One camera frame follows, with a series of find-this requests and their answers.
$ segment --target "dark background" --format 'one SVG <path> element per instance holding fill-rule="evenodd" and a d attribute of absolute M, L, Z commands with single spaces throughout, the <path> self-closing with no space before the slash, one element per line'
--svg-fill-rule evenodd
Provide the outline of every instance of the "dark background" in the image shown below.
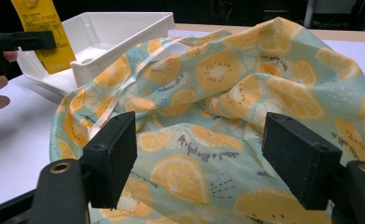
<path fill-rule="evenodd" d="M 314 15 L 311 29 L 365 31 L 365 4 L 357 0 L 351 14 Z M 277 16 L 302 24 L 306 0 L 53 0 L 61 21 L 88 11 L 172 11 L 175 23 L 253 26 Z M 22 31 L 10 0 L 0 0 L 0 33 Z M 19 76 L 17 63 L 7 71 Z"/>

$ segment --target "kiwi slice print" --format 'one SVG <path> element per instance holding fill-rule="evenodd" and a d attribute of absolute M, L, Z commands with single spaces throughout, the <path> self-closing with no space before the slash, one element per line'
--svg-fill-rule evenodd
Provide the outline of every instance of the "kiwi slice print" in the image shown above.
<path fill-rule="evenodd" d="M 362 144 L 362 135 L 354 126 L 340 118 L 335 118 L 334 123 L 339 133 L 339 144 L 343 145 L 348 154 L 357 161 L 365 161 L 365 147 Z"/>
<path fill-rule="evenodd" d="M 66 134 L 72 140 L 74 144 L 79 147 L 84 147 L 89 142 L 86 130 L 80 124 L 77 123 L 73 115 L 69 112 L 65 113 L 63 119 L 63 128 Z"/>
<path fill-rule="evenodd" d="M 241 75 L 242 66 L 237 55 L 231 51 L 211 55 L 196 66 L 200 86 L 211 93 L 230 89 Z"/>
<path fill-rule="evenodd" d="M 180 60 L 177 55 L 171 55 L 164 60 L 155 62 L 144 69 L 144 77 L 156 84 L 167 84 L 173 80 L 179 72 Z"/>

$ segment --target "wrinkled cloth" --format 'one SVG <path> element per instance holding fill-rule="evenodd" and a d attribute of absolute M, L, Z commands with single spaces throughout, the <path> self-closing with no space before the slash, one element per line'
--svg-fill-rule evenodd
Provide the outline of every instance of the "wrinkled cloth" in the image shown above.
<path fill-rule="evenodd" d="M 186 49 L 157 60 L 176 45 Z M 106 121 L 135 111 L 138 157 L 118 208 L 92 223 L 330 223 L 306 211 L 261 153 L 267 112 L 365 161 L 365 76 L 299 24 L 165 37 L 129 49 L 63 98 L 50 159 L 75 158 Z"/>

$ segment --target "white table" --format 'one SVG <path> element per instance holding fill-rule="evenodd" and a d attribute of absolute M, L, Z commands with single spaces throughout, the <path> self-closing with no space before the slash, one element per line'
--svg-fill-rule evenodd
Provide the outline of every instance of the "white table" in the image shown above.
<path fill-rule="evenodd" d="M 169 36 L 206 35 L 173 30 Z M 356 60 L 365 73 L 365 43 L 326 41 Z M 54 112 L 62 96 L 47 91 L 25 76 L 0 90 L 11 104 L 0 110 L 0 203 L 36 188 L 41 169 L 49 163 L 49 137 Z"/>

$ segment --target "white container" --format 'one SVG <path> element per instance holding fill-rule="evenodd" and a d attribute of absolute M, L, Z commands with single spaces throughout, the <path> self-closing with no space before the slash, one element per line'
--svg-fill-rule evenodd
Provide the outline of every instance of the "white container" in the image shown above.
<path fill-rule="evenodd" d="M 92 81 L 129 48 L 166 37 L 174 27 L 172 12 L 86 12 L 63 21 L 77 59 L 72 68 L 50 75 L 33 51 L 19 51 L 17 63 L 40 86 L 67 95 Z"/>

